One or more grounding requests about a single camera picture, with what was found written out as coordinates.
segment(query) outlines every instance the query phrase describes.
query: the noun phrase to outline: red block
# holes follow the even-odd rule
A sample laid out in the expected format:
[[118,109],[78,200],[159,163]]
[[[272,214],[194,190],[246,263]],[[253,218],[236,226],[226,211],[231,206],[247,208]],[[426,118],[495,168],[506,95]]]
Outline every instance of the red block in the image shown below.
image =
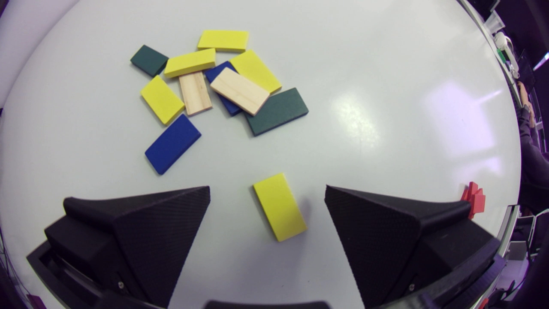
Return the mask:
[[475,192],[477,192],[478,190],[479,190],[479,185],[471,181],[469,183],[469,198],[471,198],[473,194],[475,194]]
[[484,212],[484,203],[486,202],[486,196],[483,194],[473,195],[473,214]]
[[463,190],[463,195],[461,196],[461,201],[466,201],[469,199],[469,188],[465,186],[465,189]]

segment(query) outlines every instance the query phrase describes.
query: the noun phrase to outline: yellow block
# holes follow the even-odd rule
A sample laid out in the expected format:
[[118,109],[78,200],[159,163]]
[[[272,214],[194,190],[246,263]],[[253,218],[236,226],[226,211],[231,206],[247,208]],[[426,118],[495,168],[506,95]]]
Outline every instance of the yellow block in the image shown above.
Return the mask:
[[168,59],[164,75],[169,78],[215,67],[215,48]]
[[218,52],[242,53],[247,44],[247,31],[204,30],[198,41],[198,49],[215,48]]
[[230,62],[240,75],[258,84],[269,93],[282,88],[280,82],[253,50],[249,49],[243,52],[232,58]]
[[165,125],[174,120],[185,108],[183,101],[171,91],[160,75],[155,76],[141,89],[141,96]]
[[254,189],[278,241],[307,230],[283,173],[256,183]]

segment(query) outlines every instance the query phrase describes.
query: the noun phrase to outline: person's arm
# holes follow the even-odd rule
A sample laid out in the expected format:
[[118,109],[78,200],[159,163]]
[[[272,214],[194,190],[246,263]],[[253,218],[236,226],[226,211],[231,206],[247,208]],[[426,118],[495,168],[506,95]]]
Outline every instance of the person's arm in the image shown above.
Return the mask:
[[530,100],[528,100],[528,92],[526,91],[526,87],[522,82],[518,82],[518,89],[520,91],[520,100],[522,101],[522,104],[524,106],[527,106],[530,111],[530,127],[534,128],[536,126],[536,115],[534,114],[534,106],[532,103],[530,103]]
[[549,187],[549,161],[535,146],[530,135],[530,111],[528,107],[521,110],[519,121],[520,153],[522,170],[528,181],[534,185]]

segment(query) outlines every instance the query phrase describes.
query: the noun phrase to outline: white device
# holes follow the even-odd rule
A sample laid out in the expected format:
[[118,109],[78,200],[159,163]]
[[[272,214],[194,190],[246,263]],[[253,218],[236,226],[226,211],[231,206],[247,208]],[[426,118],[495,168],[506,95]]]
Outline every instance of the white device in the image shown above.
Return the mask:
[[505,36],[503,32],[498,32],[494,37],[494,42],[496,43],[496,47],[505,52],[507,58],[511,61],[511,74],[513,74],[513,77],[515,79],[519,78],[518,63],[513,54],[513,43],[511,42],[511,39]]

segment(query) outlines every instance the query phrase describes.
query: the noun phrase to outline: blue block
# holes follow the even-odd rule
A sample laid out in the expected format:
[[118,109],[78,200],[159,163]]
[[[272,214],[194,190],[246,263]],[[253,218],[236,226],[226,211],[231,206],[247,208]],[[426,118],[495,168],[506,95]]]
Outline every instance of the blue block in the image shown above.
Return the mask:
[[145,155],[160,175],[201,136],[185,115],[179,116],[145,151]]
[[[211,83],[214,81],[214,79],[223,71],[224,68],[229,68],[236,72],[233,65],[229,61],[225,61],[222,64],[216,66],[215,68],[211,68],[209,70],[206,70],[204,72],[204,75],[206,76],[206,79]],[[219,99],[221,100],[221,103],[225,105],[225,108],[229,112],[229,115],[234,116],[242,111],[242,109],[238,106],[236,106],[233,102],[229,101],[226,97],[217,94],[219,96]]]

